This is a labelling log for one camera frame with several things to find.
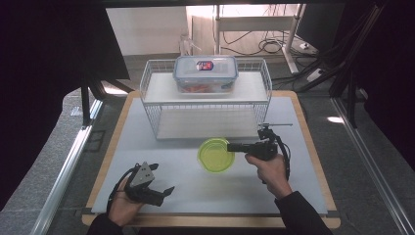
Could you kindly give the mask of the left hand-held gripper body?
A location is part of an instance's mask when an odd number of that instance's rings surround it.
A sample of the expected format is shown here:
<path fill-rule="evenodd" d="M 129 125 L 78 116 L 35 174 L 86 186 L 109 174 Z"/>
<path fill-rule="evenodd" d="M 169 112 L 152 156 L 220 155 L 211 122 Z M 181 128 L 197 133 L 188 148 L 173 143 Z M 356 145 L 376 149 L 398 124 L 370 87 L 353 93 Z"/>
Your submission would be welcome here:
<path fill-rule="evenodd" d="M 150 188 L 154 179 L 153 170 L 148 170 L 146 162 L 136 164 L 128 176 L 124 192 L 133 202 L 160 207 L 164 195 Z"/>

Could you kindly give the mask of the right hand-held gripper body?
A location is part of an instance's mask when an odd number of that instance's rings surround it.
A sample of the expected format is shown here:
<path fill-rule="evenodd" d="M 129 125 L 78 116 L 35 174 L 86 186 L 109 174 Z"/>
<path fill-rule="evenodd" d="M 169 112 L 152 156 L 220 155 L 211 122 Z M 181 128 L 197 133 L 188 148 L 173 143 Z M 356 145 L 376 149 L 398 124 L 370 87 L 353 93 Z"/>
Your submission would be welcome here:
<path fill-rule="evenodd" d="M 262 124 L 257 133 L 260 141 L 251 144 L 248 147 L 248 154 L 263 161 L 272 160 L 278 153 L 284 157 L 286 162 L 291 159 L 290 148 L 282 141 L 281 137 L 273 131 L 272 124 Z"/>

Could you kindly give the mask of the green round container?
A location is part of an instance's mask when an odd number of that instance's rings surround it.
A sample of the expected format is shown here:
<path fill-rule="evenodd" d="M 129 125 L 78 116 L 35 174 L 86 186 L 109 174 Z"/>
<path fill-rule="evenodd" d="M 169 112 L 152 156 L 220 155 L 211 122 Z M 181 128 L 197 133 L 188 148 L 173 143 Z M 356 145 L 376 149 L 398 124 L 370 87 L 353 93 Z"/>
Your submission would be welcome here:
<path fill-rule="evenodd" d="M 225 138 L 209 138 L 198 150 L 198 162 L 210 173 L 226 171 L 235 161 L 235 154 L 227 151 L 229 142 Z"/>

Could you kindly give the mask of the white wire shelf rack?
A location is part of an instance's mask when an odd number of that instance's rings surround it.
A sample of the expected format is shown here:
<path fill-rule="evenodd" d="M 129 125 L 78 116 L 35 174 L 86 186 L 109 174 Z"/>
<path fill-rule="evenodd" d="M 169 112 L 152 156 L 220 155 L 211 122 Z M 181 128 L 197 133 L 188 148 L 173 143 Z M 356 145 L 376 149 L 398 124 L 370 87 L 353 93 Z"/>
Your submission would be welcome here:
<path fill-rule="evenodd" d="M 180 93 L 175 60 L 148 61 L 141 78 L 140 97 L 158 139 L 257 136 L 272 93 L 264 59 L 236 58 L 239 77 L 229 94 Z"/>

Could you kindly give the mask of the clear food container blue rim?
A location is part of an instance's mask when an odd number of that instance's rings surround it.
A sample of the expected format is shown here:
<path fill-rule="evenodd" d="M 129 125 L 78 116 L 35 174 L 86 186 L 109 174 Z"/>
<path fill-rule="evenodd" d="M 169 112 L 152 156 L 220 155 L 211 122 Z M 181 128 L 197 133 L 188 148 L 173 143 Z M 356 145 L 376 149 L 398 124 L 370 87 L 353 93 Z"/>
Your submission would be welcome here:
<path fill-rule="evenodd" d="M 174 63 L 173 78 L 183 94 L 229 94 L 238 77 L 233 56 L 181 56 Z"/>

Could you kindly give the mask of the person's left hand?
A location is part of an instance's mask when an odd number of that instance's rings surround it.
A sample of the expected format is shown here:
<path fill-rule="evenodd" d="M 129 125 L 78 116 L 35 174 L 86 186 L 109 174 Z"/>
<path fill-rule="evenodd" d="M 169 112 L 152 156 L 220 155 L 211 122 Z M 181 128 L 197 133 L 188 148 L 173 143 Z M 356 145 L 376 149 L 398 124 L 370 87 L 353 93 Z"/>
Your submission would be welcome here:
<path fill-rule="evenodd" d="M 127 225 L 142 209 L 142 203 L 136 203 L 131 201 L 126 193 L 124 187 L 127 179 L 124 178 L 115 190 L 115 195 L 108 212 L 109 219 L 118 226 Z"/>

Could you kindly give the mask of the person's right hand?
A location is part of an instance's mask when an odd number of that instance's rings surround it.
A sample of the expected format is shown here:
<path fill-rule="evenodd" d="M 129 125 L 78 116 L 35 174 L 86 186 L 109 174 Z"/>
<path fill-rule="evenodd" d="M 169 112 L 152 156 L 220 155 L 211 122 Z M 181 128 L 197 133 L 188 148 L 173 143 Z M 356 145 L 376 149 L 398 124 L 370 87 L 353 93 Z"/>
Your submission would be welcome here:
<path fill-rule="evenodd" d="M 246 154 L 245 158 L 250 165 L 257 168 L 257 176 L 264 181 L 268 191 L 281 200 L 293 193 L 286 178 L 284 157 L 277 154 L 270 161 L 260 160 L 252 155 Z"/>

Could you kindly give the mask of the grey table mat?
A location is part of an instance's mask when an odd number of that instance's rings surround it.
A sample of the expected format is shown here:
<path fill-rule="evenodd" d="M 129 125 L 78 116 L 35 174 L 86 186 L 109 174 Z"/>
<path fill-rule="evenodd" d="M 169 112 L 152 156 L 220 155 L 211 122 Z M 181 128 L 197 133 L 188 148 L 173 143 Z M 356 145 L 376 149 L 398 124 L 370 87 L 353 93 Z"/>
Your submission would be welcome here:
<path fill-rule="evenodd" d="M 328 212 L 309 151 L 302 135 L 292 99 L 271 99 L 266 117 L 273 131 L 291 151 L 290 184 L 321 214 Z M 172 188 L 159 207 L 146 206 L 144 213 L 236 213 L 276 214 L 274 196 L 256 176 L 243 153 L 221 173 L 209 173 L 198 162 L 200 140 L 157 140 L 140 99 L 135 98 L 127 113 L 115 154 L 104 183 L 92 206 L 104 212 L 115 184 L 137 163 L 157 164 L 150 188 Z"/>

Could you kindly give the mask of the black floor grate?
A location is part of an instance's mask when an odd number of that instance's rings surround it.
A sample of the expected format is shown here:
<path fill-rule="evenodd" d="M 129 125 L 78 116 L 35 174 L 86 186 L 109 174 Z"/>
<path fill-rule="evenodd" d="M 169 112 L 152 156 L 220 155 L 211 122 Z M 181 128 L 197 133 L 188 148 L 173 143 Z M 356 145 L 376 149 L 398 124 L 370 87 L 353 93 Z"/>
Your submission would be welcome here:
<path fill-rule="evenodd" d="M 92 131 L 87 139 L 84 151 L 90 153 L 99 152 L 104 142 L 105 134 L 105 130 Z"/>

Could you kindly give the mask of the white power strip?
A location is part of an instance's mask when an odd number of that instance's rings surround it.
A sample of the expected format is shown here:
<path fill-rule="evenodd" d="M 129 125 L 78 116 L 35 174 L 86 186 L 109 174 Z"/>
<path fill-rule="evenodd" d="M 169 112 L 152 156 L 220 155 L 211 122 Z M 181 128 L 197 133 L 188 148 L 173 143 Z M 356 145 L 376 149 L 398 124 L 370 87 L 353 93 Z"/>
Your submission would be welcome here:
<path fill-rule="evenodd" d="M 308 82 L 312 82 L 315 79 L 319 78 L 322 74 L 324 73 L 324 71 L 322 69 L 316 69 L 314 72 L 312 72 L 308 77 L 307 77 L 307 81 Z"/>

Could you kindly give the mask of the black metal stand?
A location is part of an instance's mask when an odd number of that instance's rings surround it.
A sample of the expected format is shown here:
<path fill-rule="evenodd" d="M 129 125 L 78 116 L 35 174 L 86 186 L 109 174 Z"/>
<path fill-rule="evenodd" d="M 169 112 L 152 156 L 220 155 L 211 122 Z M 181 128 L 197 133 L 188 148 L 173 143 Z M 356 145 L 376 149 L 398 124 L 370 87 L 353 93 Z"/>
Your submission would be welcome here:
<path fill-rule="evenodd" d="M 354 36 L 353 43 L 349 47 L 345 59 L 340 64 L 339 72 L 336 75 L 334 83 L 329 89 L 332 98 L 340 98 L 343 92 L 347 91 L 346 110 L 344 115 L 346 121 L 353 128 L 356 128 L 355 122 L 355 104 L 357 84 L 353 74 L 353 67 L 356 65 L 356 59 L 359 51 L 362 49 L 367 37 L 376 24 L 379 16 L 385 9 L 384 0 L 371 0 L 367 12 L 363 15 L 362 25 L 357 28 L 357 35 Z"/>
<path fill-rule="evenodd" d="M 89 92 L 92 92 L 93 96 L 99 101 L 103 101 L 107 92 L 103 82 L 98 78 L 83 78 L 81 88 L 81 105 L 82 105 L 82 127 L 86 128 L 92 122 L 90 112 L 90 99 Z"/>

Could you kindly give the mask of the clear spray bottle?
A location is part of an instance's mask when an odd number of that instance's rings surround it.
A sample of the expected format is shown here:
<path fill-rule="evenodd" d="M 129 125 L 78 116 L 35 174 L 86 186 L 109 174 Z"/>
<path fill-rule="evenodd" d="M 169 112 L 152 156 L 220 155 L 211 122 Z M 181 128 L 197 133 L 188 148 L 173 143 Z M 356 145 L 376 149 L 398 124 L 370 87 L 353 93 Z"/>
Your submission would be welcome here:
<path fill-rule="evenodd" d="M 194 51 L 201 52 L 202 49 L 194 43 L 187 32 L 182 33 L 179 41 L 180 56 L 193 56 Z"/>

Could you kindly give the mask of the dark monitor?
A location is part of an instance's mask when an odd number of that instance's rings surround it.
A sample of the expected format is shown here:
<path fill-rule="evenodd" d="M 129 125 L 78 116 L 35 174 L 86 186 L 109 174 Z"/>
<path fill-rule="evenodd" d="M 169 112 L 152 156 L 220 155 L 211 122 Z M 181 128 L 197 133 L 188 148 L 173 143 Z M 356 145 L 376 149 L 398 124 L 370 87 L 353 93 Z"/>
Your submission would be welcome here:
<path fill-rule="evenodd" d="M 344 3 L 306 4 L 297 36 L 320 53 L 328 51 L 334 46 L 344 8 Z"/>

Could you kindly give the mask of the aluminium rail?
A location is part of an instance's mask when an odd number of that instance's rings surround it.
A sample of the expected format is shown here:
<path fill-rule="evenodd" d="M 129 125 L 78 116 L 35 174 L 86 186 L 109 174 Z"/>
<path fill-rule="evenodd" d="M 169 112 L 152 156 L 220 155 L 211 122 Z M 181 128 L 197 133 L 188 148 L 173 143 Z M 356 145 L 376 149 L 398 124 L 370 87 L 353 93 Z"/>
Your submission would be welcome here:
<path fill-rule="evenodd" d="M 76 138 L 69 150 L 64 164 L 55 180 L 55 183 L 39 213 L 29 235 L 46 235 L 53 218 L 58 210 L 59 204 L 65 195 L 70 178 L 75 170 L 85 143 L 92 131 L 93 124 L 102 108 L 103 102 L 95 100 L 88 109 L 89 122 L 78 131 Z"/>
<path fill-rule="evenodd" d="M 338 115 L 344 122 L 346 132 L 356 148 L 360 159 L 363 161 L 372 181 L 374 182 L 382 200 L 384 201 L 394 223 L 401 235 L 415 235 L 415 226 L 410 221 L 401 202 L 379 169 L 375 159 L 369 151 L 356 127 L 346 117 L 346 108 L 340 98 L 331 98 Z"/>

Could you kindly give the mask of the white desk frame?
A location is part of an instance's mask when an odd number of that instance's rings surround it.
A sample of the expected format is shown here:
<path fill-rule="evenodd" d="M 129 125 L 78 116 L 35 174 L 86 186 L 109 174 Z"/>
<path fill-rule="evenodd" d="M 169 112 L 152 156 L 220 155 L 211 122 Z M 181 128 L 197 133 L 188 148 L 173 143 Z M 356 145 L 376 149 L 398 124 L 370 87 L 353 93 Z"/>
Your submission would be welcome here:
<path fill-rule="evenodd" d="M 288 31 L 288 39 L 282 45 L 282 53 L 291 74 L 299 73 L 291 53 L 291 48 L 300 22 L 303 7 L 304 4 L 298 4 L 297 12 L 292 16 L 221 17 L 219 5 L 216 5 L 214 16 L 214 54 L 220 54 L 219 34 L 223 31 Z"/>

